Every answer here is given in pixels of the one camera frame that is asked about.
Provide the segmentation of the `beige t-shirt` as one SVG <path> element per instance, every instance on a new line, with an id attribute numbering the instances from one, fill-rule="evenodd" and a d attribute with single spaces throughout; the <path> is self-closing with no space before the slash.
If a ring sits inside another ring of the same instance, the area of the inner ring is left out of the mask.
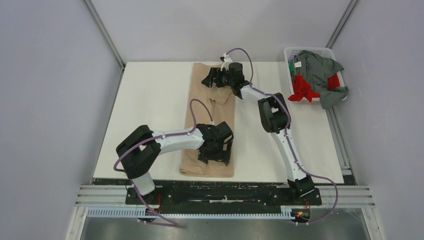
<path id="1" fill-rule="evenodd" d="M 218 125 L 226 122 L 235 132 L 236 97 L 230 87 L 207 87 L 201 83 L 213 66 L 200 62 L 193 64 L 189 86 L 188 100 L 198 99 L 192 104 L 192 110 L 198 124 L 209 124 L 211 120 Z M 217 161 L 204 163 L 198 160 L 198 150 L 182 151 L 182 162 L 179 172 L 185 176 L 207 178 L 232 178 L 235 174 L 234 155 L 230 156 L 229 164 Z"/>

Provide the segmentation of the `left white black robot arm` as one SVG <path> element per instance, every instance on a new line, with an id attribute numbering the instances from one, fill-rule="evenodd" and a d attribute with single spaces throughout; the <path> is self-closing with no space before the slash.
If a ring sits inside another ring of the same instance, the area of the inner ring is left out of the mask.
<path id="1" fill-rule="evenodd" d="M 196 150 L 196 160 L 228 166 L 233 139 L 233 131 L 224 121 L 217 125 L 198 123 L 193 128 L 168 132 L 153 131 L 147 125 L 141 125 L 116 147 L 119 158 L 113 168 L 124 172 L 139 199 L 151 204 L 157 198 L 157 190 L 149 170 L 158 156 Z"/>

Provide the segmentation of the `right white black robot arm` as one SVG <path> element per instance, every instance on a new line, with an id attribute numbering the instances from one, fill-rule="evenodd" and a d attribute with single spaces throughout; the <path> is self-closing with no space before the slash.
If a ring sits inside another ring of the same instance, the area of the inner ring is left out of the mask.
<path id="1" fill-rule="evenodd" d="M 261 125 L 274 139 L 287 172 L 289 199 L 302 204 L 315 190 L 312 176 L 306 172 L 295 147 L 291 132 L 291 115 L 281 93 L 266 93 L 245 80 L 243 65 L 231 62 L 227 66 L 211 67 L 201 81 L 208 88 L 230 87 L 232 93 L 258 105 Z"/>

